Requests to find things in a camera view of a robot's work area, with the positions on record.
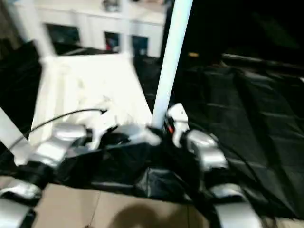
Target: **white metal frame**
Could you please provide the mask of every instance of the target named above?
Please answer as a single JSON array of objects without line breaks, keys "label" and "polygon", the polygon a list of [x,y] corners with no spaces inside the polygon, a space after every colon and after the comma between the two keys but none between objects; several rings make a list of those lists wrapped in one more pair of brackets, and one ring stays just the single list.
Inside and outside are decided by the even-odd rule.
[{"label": "white metal frame", "polygon": [[[128,4],[124,4],[123,9],[127,9],[127,5]],[[191,6],[192,0],[175,0],[167,47],[161,69],[161,78],[159,81],[156,102],[153,111],[152,125],[157,128],[162,128],[164,114],[168,108]],[[40,20],[38,19],[33,0],[26,0],[26,6],[23,10],[24,11],[21,16],[23,17],[22,20],[26,21],[25,31],[28,35],[31,35],[32,39],[35,40],[40,58],[47,61],[48,59],[55,57],[56,55],[53,46],[51,45],[50,38],[45,31],[45,27],[41,25]],[[122,34],[122,49],[123,53],[126,53],[127,56],[130,56],[131,53],[129,47],[131,43],[129,37],[130,23],[128,9],[124,11],[123,18],[125,20],[125,30]],[[85,17],[79,16],[78,20],[79,23],[86,23]],[[81,32],[81,37],[84,42],[89,39],[86,31]],[[12,143],[22,135],[22,133],[18,130],[15,124],[9,119],[9,117],[1,108],[0,126],[0,140],[5,144],[6,147],[9,148]],[[17,146],[11,151],[15,155],[15,158],[19,159],[18,164],[25,162],[26,155],[30,154],[30,151],[32,151],[32,148],[26,139],[24,139],[20,145],[22,145],[22,147]]]}]

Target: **black cloth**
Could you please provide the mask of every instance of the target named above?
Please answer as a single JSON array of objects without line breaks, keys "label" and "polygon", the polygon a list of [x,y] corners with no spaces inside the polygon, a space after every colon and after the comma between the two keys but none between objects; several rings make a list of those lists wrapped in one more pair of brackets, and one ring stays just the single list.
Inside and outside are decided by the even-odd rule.
[{"label": "black cloth", "polygon": [[[0,103],[19,128],[31,125],[41,73],[33,46],[25,50],[0,62],[0,70],[15,72],[15,78],[25,72],[29,78],[35,76],[35,88],[23,92],[28,96],[18,96],[14,105],[5,99]],[[151,58],[135,58],[134,65],[152,109],[160,66]],[[24,81],[24,88],[33,81]],[[191,128],[213,133],[225,146],[231,167],[259,214],[304,219],[303,95],[298,78],[198,67],[178,73],[171,102],[183,103]],[[262,186],[231,150],[248,161]],[[15,174],[12,155],[2,152],[0,175]],[[54,182],[178,203],[191,203],[188,195],[203,213],[210,209],[208,201],[196,194],[195,158],[166,139],[157,147],[142,144],[68,159]]]}]

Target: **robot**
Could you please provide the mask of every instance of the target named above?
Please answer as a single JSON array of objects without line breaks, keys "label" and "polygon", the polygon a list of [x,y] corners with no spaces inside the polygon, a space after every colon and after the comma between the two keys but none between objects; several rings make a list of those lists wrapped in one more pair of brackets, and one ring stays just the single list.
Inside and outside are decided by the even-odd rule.
[{"label": "robot", "polygon": [[[197,159],[202,187],[212,197],[214,213],[205,215],[210,227],[262,228],[259,216],[229,168],[217,140],[202,131],[191,130],[181,104],[176,104],[167,111],[165,131],[171,138],[173,146],[184,148],[185,151],[193,153]],[[141,143],[156,146],[162,142],[162,138],[149,127],[124,125],[117,127],[110,134],[112,133],[124,135],[127,140],[123,143],[106,145],[108,147]],[[86,145],[95,137],[92,129],[86,129],[82,125],[70,123],[57,125],[51,137],[36,148],[28,163],[18,167],[16,178],[0,190],[0,227],[32,227],[36,218],[34,208],[64,159],[90,153]]]}]

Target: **black plastic sheet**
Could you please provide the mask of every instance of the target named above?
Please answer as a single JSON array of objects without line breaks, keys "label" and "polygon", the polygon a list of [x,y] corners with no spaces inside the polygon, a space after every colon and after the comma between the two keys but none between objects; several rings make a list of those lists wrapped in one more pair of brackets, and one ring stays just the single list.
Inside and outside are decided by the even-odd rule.
[{"label": "black plastic sheet", "polygon": [[[29,53],[36,53],[33,47],[23,56]],[[34,56],[23,58],[20,65],[25,64],[28,66],[25,69],[32,69],[38,75],[40,66],[37,55]],[[10,61],[9,64],[1,62],[0,69],[13,70],[14,59]],[[153,59],[136,59],[135,67],[152,108],[160,67]],[[33,97],[37,94],[33,89],[28,92]],[[231,68],[197,68],[179,72],[171,101],[183,103],[192,128],[216,135],[227,146],[223,150],[260,215],[304,219],[303,95],[303,83],[298,78]],[[15,106],[5,111],[9,116],[18,115],[20,122],[30,125],[35,99],[27,102],[28,109]],[[227,148],[247,160],[262,186]],[[3,152],[0,175],[14,176],[15,173],[12,155]],[[204,213],[209,209],[208,202],[195,194],[199,186],[195,158],[187,151],[172,147],[166,139],[157,147],[142,144],[68,159],[54,182],[73,188],[194,203]]]}]

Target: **beige floor tile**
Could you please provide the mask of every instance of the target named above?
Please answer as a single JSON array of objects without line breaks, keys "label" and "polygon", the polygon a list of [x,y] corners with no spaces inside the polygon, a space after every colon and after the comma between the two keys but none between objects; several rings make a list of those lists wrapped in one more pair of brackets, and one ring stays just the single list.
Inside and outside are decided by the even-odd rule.
[{"label": "beige floor tile", "polygon": [[93,218],[98,195],[98,191],[49,185],[36,207],[38,218],[34,228],[85,227]]},{"label": "beige floor tile", "polygon": [[189,228],[208,228],[209,222],[195,209],[188,206]]},{"label": "beige floor tile", "polygon": [[0,176],[0,189],[3,187],[3,185],[10,179],[10,177],[4,177]]},{"label": "beige floor tile", "polygon": [[188,228],[187,206],[102,192],[94,228]]},{"label": "beige floor tile", "polygon": [[280,219],[278,228],[304,228],[304,221]]}]

